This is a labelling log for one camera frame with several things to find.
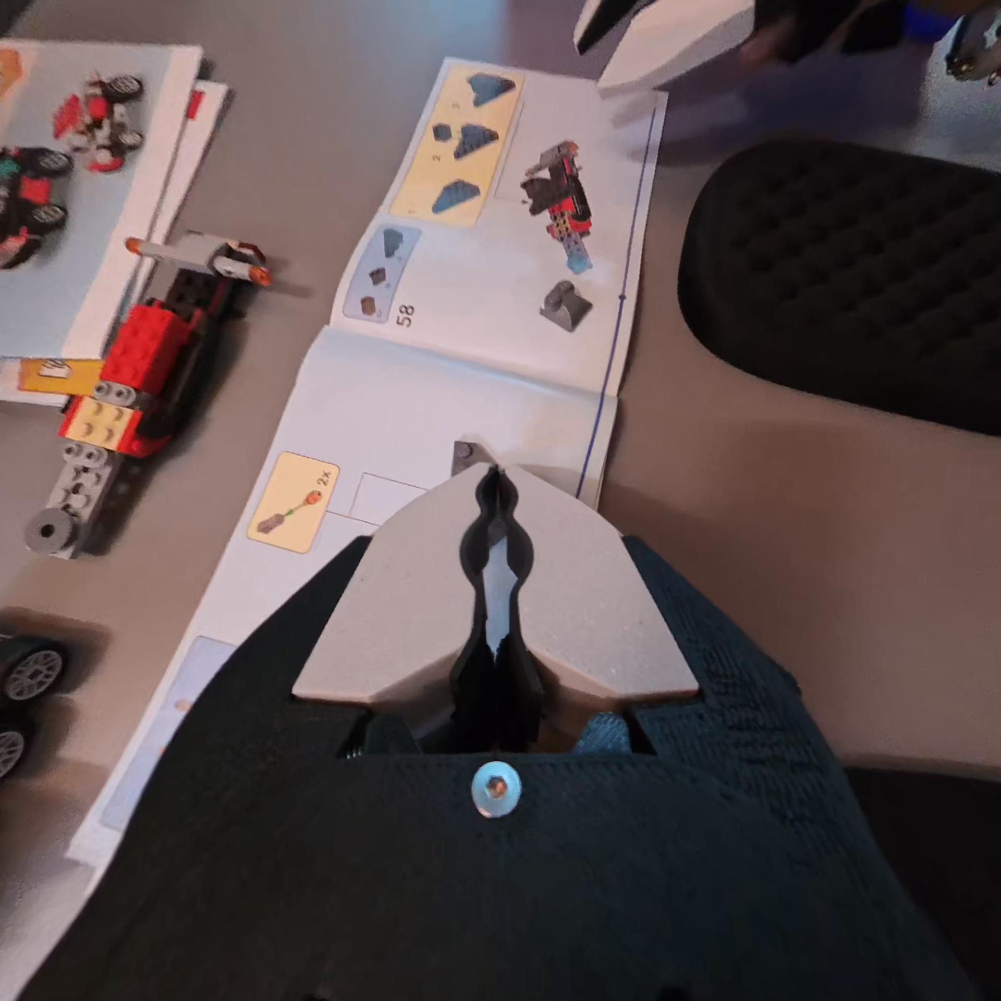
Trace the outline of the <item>grey lego car black wheels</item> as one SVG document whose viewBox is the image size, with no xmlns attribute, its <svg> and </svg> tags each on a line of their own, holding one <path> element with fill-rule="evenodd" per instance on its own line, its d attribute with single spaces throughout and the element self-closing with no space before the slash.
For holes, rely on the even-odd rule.
<svg viewBox="0 0 1001 1001">
<path fill-rule="evenodd" d="M 30 633 L 1 635 L 1 782 L 24 764 L 38 733 L 41 701 L 69 667 L 65 644 Z"/>
</svg>

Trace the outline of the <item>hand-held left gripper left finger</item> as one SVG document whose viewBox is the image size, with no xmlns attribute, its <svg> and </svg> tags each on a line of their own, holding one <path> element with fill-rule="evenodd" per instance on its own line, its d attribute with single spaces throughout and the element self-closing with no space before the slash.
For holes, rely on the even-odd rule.
<svg viewBox="0 0 1001 1001">
<path fill-rule="evenodd" d="M 297 699 L 358 707 L 347 755 L 500 747 L 502 684 L 483 569 L 499 468 L 478 462 L 387 519 L 294 682 Z"/>
</svg>

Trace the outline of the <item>black textured cushion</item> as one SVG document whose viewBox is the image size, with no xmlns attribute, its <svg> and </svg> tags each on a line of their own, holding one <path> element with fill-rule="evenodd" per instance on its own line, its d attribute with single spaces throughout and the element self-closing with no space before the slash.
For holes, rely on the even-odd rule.
<svg viewBox="0 0 1001 1001">
<path fill-rule="evenodd" d="M 1000 177 L 855 143 L 745 149 L 703 186 L 682 316 L 735 369 L 1000 434 Z"/>
</svg>

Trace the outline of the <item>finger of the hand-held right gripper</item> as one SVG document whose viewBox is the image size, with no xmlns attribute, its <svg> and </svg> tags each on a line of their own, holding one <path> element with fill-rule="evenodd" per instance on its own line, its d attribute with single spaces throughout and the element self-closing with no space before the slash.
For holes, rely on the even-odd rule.
<svg viewBox="0 0 1001 1001">
<path fill-rule="evenodd" d="M 630 20 L 596 85 L 655 89 L 740 47 L 753 1 L 656 1 Z"/>
<path fill-rule="evenodd" d="M 586 1 L 572 33 L 579 55 L 585 55 L 622 22 L 629 22 L 652 1 Z"/>
</svg>

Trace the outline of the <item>red and grey lego dragster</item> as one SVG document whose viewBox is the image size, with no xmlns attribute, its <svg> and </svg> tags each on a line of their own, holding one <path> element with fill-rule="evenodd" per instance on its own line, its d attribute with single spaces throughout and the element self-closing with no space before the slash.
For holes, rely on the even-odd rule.
<svg viewBox="0 0 1001 1001">
<path fill-rule="evenodd" d="M 166 284 L 162 295 L 130 307 L 94 388 L 63 408 L 62 469 L 24 531 L 38 555 L 70 559 L 92 551 L 144 464 L 190 419 L 240 286 L 272 281 L 263 251 L 250 242 L 190 231 L 171 243 L 133 236 L 125 246 Z"/>
</svg>

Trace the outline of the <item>open lego instruction booklet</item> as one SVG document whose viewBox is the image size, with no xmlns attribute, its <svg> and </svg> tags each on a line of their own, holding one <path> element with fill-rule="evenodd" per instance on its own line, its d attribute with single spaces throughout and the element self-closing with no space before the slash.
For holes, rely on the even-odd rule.
<svg viewBox="0 0 1001 1001">
<path fill-rule="evenodd" d="M 67 849 L 94 880 L 225 659 L 479 443 L 602 490 L 669 95 L 446 59 L 182 641 Z"/>
</svg>

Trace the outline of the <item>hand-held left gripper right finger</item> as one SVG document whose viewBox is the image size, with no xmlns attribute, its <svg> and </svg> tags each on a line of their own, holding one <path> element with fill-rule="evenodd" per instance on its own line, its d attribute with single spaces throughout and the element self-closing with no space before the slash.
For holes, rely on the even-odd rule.
<svg viewBox="0 0 1001 1001">
<path fill-rule="evenodd" d="M 630 555 L 592 507 L 521 467 L 497 474 L 497 738 L 521 752 L 595 714 L 700 687 Z"/>
</svg>

